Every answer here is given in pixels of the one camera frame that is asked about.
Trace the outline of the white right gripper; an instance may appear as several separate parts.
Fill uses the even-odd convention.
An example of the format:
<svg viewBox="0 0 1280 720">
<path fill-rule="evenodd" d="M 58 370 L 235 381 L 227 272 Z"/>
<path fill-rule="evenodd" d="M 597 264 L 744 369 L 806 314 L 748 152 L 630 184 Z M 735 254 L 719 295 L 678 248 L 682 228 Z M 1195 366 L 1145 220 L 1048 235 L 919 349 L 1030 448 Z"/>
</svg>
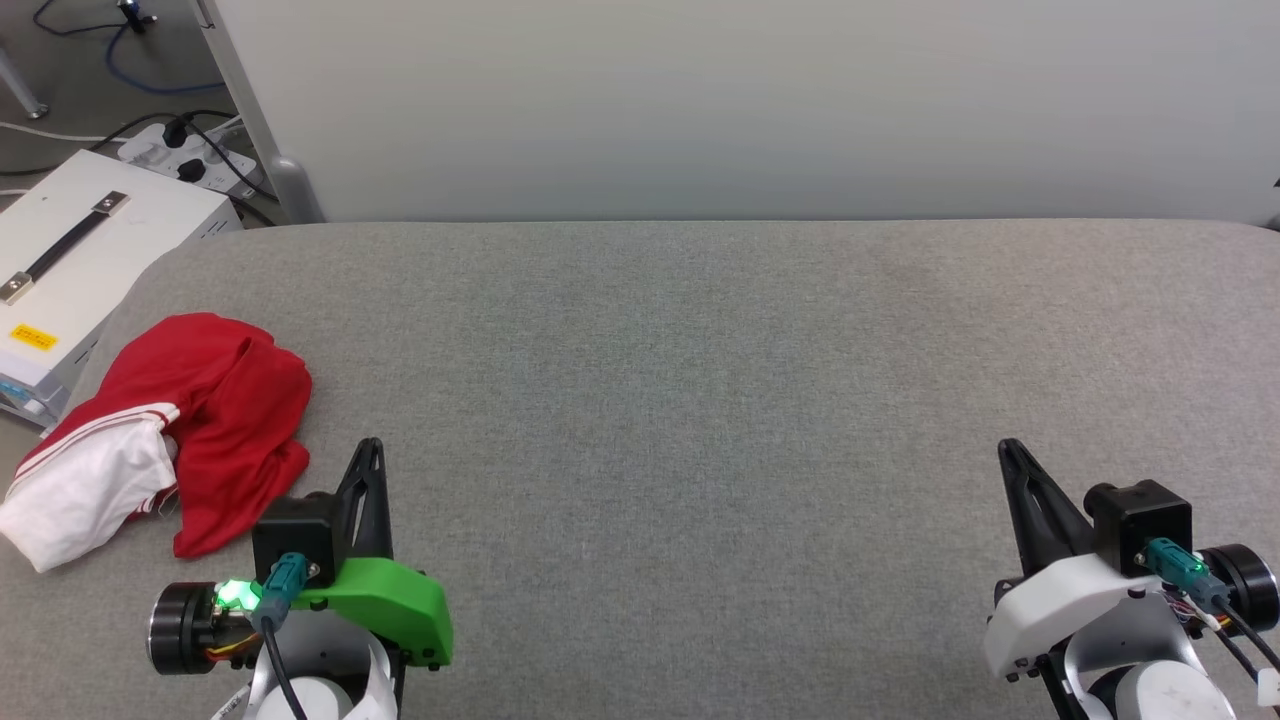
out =
<svg viewBox="0 0 1280 720">
<path fill-rule="evenodd" d="M 1210 682 L 1162 582 L 1152 571 L 1125 578 L 1091 553 L 1093 527 L 1021 441 L 1001 439 L 997 455 L 1021 574 L 1030 578 L 1005 591 L 987 621 L 989 673 L 1078 683 L 1085 673 L 1124 669 L 1125 683 Z"/>
</svg>

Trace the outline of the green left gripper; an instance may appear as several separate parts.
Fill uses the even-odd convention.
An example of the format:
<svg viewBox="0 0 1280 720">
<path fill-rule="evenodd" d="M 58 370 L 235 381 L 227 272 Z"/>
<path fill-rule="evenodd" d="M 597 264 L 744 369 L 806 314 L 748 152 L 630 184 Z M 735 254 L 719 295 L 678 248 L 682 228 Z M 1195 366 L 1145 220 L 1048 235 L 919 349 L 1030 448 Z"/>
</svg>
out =
<svg viewBox="0 0 1280 720">
<path fill-rule="evenodd" d="M 449 666 L 454 628 L 443 585 L 393 559 L 379 438 L 357 443 L 335 505 L 335 527 L 347 543 L 335 580 L 305 585 L 276 632 L 288 676 L 365 676 L 378 667 L 401 676 L 411 667 L 434 673 Z M 264 583 L 253 569 L 246 578 L 165 587 L 148 620 L 155 671 L 202 675 L 227 664 L 274 676 L 252 624 Z"/>
</svg>

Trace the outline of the red Bulls basketball jersey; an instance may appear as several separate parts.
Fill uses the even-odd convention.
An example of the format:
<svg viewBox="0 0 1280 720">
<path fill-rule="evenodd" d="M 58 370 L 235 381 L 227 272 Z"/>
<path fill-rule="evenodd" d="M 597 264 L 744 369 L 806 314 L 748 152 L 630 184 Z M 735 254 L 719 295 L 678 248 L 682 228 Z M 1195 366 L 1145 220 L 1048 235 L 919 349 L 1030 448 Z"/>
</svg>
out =
<svg viewBox="0 0 1280 720">
<path fill-rule="evenodd" d="M 266 331 L 211 313 L 169 316 L 22 460 L 0 501 L 0 537 L 49 571 L 175 500 L 173 555 L 214 553 L 307 468 L 294 436 L 312 387 L 305 361 Z"/>
</svg>

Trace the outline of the white metal equipment box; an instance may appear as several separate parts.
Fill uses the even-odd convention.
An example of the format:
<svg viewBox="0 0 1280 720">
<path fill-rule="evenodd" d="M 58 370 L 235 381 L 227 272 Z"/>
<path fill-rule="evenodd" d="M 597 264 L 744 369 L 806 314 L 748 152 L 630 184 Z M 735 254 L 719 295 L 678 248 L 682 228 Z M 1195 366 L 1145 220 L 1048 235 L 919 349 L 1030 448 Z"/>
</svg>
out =
<svg viewBox="0 0 1280 720">
<path fill-rule="evenodd" d="M 0 286 L 111 191 L 131 196 L 15 305 L 0 301 L 0 411 L 56 424 L 106 320 L 142 272 L 187 240 L 241 231 L 230 200 L 96 152 L 78 151 L 0 211 Z M 45 352 L 9 337 L 58 337 Z"/>
</svg>

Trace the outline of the grey fabric sofa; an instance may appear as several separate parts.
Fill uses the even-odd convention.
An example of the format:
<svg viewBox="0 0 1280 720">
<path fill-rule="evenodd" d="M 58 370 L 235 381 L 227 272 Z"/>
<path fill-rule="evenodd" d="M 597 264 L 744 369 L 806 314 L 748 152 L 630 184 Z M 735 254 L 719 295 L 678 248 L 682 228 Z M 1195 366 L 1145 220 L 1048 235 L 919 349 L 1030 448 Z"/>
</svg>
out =
<svg viewBox="0 0 1280 720">
<path fill-rule="evenodd" d="M 991 676 L 997 457 L 1155 479 L 1280 578 L 1280 233 L 1224 222 L 291 225 L 188 241 L 161 319 L 303 359 L 300 493 L 385 448 L 454 661 L 404 720 L 1056 720 Z"/>
</svg>

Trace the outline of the white power strip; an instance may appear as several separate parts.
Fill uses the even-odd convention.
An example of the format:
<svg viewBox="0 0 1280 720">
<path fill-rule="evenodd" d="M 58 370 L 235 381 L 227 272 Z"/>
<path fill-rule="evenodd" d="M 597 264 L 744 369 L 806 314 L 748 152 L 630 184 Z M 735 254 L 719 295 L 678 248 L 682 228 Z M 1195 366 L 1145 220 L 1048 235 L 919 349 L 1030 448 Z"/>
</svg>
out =
<svg viewBox="0 0 1280 720">
<path fill-rule="evenodd" d="M 220 126 L 224 124 L 243 127 L 243 124 L 238 120 L 236 122 L 227 120 Z M 152 123 L 150 126 L 146 126 L 134 137 L 128 138 L 124 143 L 122 143 L 122 146 L 116 150 L 118 159 L 125 164 L 131 164 L 133 167 L 143 168 L 146 170 L 151 170 L 161 176 L 177 179 L 175 150 L 179 147 L 172 149 L 163 142 L 161 137 L 163 129 L 164 124 L 160 123 Z"/>
</svg>

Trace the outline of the grey metal furniture leg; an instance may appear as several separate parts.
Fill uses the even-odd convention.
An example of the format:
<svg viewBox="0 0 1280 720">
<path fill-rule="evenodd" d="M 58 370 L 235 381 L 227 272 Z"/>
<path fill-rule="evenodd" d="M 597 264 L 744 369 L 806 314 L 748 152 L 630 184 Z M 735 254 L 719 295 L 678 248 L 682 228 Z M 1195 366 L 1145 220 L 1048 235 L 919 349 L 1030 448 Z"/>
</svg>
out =
<svg viewBox="0 0 1280 720">
<path fill-rule="evenodd" d="M 0 42 L 0 83 L 10 91 L 29 119 L 41 119 L 49 114 L 49 105 L 36 97 L 3 42 Z"/>
</svg>

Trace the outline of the white partition screen grey post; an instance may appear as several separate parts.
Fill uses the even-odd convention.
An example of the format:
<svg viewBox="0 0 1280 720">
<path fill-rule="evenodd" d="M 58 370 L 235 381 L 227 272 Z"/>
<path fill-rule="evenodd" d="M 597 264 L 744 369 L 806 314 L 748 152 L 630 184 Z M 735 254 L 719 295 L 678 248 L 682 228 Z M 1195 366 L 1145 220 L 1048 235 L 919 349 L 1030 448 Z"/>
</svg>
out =
<svg viewBox="0 0 1280 720">
<path fill-rule="evenodd" d="M 293 222 L 1280 222 L 1280 0 L 193 0 Z"/>
</svg>

